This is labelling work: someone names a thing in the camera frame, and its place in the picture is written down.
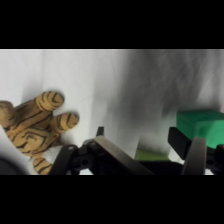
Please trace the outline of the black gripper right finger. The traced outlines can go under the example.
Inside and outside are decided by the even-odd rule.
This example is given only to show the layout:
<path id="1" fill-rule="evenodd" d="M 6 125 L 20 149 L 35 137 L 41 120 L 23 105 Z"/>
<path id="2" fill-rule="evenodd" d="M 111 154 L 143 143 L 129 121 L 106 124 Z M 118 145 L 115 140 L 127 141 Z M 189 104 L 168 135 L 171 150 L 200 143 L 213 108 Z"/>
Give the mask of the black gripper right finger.
<path id="1" fill-rule="evenodd" d="M 224 175 L 224 144 L 208 147 L 204 138 L 189 139 L 176 127 L 169 128 L 167 141 L 184 161 L 183 175 L 204 175 L 206 169 Z"/>

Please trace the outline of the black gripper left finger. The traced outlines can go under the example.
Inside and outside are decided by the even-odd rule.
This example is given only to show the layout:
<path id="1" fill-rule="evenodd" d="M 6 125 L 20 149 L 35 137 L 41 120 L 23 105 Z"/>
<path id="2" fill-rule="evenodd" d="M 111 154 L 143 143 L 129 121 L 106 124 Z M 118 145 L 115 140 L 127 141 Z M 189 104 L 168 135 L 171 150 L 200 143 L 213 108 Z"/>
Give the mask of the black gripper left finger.
<path id="1" fill-rule="evenodd" d="M 50 175 L 79 175 L 88 169 L 93 175 L 152 175 L 153 172 L 132 159 L 104 136 L 104 127 L 96 136 L 85 140 L 81 147 L 63 146 L 57 155 Z"/>

